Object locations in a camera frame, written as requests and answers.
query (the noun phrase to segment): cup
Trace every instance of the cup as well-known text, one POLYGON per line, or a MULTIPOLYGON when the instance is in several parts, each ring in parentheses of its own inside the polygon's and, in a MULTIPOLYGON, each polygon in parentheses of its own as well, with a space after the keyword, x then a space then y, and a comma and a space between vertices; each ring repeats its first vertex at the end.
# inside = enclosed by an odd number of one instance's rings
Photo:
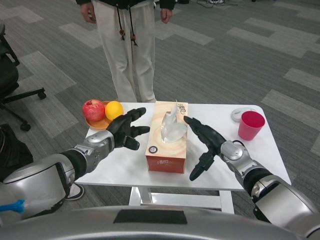
POLYGON ((242 114, 238 135, 244 140, 252 140, 265 125, 265 118, 256 111, 246 111, 242 114))

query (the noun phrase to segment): apple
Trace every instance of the apple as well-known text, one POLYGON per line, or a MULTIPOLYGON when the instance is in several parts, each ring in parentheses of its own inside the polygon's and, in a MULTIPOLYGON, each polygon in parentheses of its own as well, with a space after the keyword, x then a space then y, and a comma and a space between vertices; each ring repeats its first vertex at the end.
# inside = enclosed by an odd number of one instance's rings
POLYGON ((92 122, 98 122, 105 117, 105 105, 98 99, 86 101, 82 107, 84 117, 92 122))

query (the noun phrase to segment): table top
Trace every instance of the table top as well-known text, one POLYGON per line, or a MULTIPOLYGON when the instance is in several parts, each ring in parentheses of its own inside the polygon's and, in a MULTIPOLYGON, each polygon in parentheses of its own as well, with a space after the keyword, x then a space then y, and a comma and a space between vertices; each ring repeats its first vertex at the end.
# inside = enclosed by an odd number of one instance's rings
MULTIPOLYGON (((135 126, 150 126, 154 112, 154 103, 123 103, 124 112, 134 108, 146 108, 146 114, 134 122, 135 126)), ((266 121, 265 126, 251 141, 242 140, 238 136, 239 123, 231 119, 231 112, 237 108, 249 107, 265 116, 263 110, 256 105, 226 105, 226 104, 189 104, 188 116, 197 118, 203 124, 209 125, 227 140, 241 140, 247 147, 251 157, 271 173, 283 178, 291 184, 288 173, 280 156, 276 142, 266 121)), ((96 133, 90 128, 87 136, 96 133)), ((194 166, 199 162, 202 153, 207 152, 206 146, 199 141, 197 136, 188 127, 187 155, 185 172, 167 173, 148 171, 145 156, 149 134, 138 136, 140 148, 132 151, 126 148, 117 148, 103 159, 97 168, 76 182, 89 185, 151 187, 151 188, 189 188, 202 190, 229 190, 242 191, 243 188, 236 180, 227 165, 219 158, 208 171, 205 171, 196 180, 190 181, 189 175, 194 166)))

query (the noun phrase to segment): chair base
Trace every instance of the chair base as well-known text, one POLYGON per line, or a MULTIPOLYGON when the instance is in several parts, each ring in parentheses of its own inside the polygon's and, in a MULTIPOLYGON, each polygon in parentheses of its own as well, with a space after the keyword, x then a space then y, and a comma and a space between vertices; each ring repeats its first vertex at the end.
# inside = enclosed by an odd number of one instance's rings
POLYGON ((36 94, 38 95, 38 97, 41 100, 45 99, 47 97, 47 95, 45 94, 45 89, 43 87, 41 87, 41 88, 33 90, 33 91, 27 91, 27 92, 24 92, 24 93, 15 95, 15 96, 10 96, 7 98, 0 99, 0 109, 7 111, 12 116, 14 116, 16 119, 18 119, 20 122, 22 122, 20 125, 20 129, 22 131, 26 131, 26 132, 29 131, 31 128, 30 124, 27 122, 27 120, 25 120, 22 116, 16 114, 14 111, 12 111, 10 108, 8 108, 5 104, 11 103, 11 102, 14 102, 14 101, 17 101, 20 99, 24 99, 24 98, 27 98, 29 96, 36 95, 36 94))

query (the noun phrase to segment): tissue box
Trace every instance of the tissue box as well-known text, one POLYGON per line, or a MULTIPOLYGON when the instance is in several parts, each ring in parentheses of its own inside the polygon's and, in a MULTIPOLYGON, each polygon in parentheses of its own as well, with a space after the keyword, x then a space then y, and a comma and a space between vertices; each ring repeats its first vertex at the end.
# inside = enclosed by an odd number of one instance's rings
POLYGON ((178 104, 177 122, 186 124, 184 116, 188 115, 188 103, 170 101, 157 101, 155 103, 149 140, 145 151, 149 171, 179 174, 185 172, 187 134, 172 143, 164 143, 161 137, 162 120, 166 112, 170 112, 176 104, 178 104))

